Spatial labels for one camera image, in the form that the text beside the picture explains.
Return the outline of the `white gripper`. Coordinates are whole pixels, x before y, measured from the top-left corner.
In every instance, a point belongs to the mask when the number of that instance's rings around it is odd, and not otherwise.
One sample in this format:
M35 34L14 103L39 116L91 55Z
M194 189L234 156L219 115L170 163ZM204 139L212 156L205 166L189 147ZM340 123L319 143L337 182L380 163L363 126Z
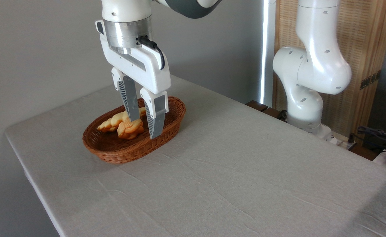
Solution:
M123 54L109 45L104 21L98 20L95 24L106 60L114 66L111 70L114 86L121 95L130 121L140 118L137 82L143 86L140 95L145 103L150 138L160 136L165 115L169 112L166 90L171 86L169 66L162 66L162 59L167 60L165 54L144 44L131 48L129 54Z

